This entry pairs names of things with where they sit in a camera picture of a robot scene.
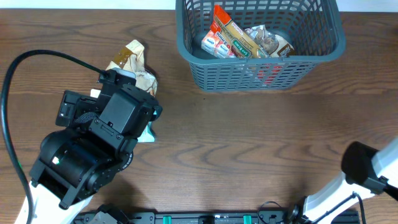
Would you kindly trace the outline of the teal packet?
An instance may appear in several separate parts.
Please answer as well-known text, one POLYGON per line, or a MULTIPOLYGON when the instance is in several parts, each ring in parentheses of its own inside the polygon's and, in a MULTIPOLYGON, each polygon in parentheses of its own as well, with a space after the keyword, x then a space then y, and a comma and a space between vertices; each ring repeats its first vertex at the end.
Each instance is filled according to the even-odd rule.
POLYGON ((148 143, 155 141, 155 134, 152 131, 152 123, 149 122, 148 125, 143 130, 142 134, 138 137, 137 141, 139 143, 148 143))

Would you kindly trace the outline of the beige snack bag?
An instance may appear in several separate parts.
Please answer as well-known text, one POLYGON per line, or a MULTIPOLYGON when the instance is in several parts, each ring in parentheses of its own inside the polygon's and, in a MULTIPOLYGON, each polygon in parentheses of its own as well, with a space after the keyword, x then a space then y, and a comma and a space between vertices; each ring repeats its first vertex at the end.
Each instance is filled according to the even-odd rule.
POLYGON ((136 74, 136 86, 152 96, 157 93, 157 79, 144 65, 145 47, 133 40, 123 47, 112 59, 106 70, 120 68, 136 74))
POLYGON ((93 98, 98 98, 101 93, 101 90, 91 89, 90 96, 93 98))
POLYGON ((247 28, 245 32, 266 52, 267 57, 289 57, 296 55, 295 49, 288 41, 282 36, 268 31, 265 25, 247 28))

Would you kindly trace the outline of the red orange pasta packet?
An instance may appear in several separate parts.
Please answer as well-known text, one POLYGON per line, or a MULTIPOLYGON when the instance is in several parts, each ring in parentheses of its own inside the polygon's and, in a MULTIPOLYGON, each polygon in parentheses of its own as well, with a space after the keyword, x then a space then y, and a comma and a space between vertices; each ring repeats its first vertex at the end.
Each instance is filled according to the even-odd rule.
POLYGON ((210 29, 237 58, 269 58, 269 54, 220 5, 214 6, 210 29))

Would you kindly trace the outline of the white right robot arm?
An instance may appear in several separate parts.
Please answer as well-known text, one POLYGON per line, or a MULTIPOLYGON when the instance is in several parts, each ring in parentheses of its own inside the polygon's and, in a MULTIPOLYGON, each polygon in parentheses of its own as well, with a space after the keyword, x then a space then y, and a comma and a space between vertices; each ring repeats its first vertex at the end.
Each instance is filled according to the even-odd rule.
POLYGON ((397 139, 377 150, 352 142, 345 150, 341 172, 324 188, 304 197, 286 216, 287 223, 331 223, 356 203, 386 193, 397 199, 397 139))

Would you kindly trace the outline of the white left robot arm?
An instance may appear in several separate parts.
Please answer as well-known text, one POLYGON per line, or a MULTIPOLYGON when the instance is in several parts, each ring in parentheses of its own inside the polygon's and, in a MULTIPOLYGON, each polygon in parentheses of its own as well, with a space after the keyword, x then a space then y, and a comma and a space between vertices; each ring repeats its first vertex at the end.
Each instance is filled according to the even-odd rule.
POLYGON ((132 162, 133 150, 162 112, 142 86, 145 72, 112 68, 98 81, 97 97, 65 91, 56 125, 29 172, 33 205, 23 206, 16 223, 70 223, 100 188, 132 162))

